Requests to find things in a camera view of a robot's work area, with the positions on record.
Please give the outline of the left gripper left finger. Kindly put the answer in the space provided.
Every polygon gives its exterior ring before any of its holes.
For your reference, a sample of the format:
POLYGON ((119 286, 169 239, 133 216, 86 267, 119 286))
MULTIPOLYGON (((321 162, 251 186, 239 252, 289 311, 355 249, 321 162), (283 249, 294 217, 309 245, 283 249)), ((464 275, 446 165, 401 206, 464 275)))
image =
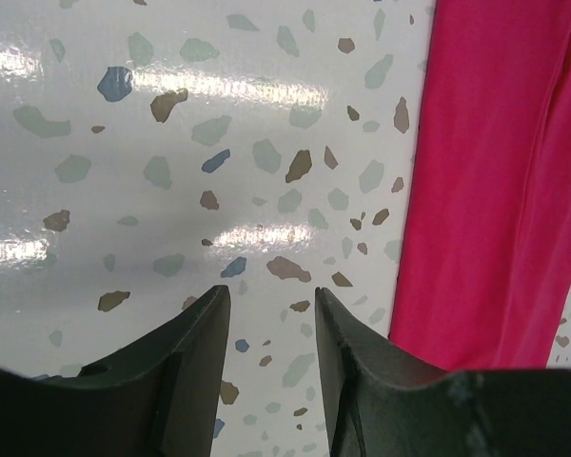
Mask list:
POLYGON ((74 377, 0 369, 0 456, 208 456, 230 294, 215 286, 74 377))

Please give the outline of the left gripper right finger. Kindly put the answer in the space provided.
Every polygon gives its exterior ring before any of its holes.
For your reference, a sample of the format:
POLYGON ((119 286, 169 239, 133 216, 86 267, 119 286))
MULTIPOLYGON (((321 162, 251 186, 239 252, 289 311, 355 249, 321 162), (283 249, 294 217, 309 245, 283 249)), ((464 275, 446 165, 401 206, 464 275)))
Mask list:
POLYGON ((571 369, 447 372, 315 291, 332 456, 571 456, 571 369))

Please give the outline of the magenta t shirt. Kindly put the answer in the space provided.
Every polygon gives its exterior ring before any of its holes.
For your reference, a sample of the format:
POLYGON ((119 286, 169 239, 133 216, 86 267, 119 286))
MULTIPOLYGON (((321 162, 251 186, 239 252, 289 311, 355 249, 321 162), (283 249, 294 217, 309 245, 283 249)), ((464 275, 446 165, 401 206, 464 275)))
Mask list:
POLYGON ((390 340, 543 368, 571 285, 571 1, 440 1, 390 340))

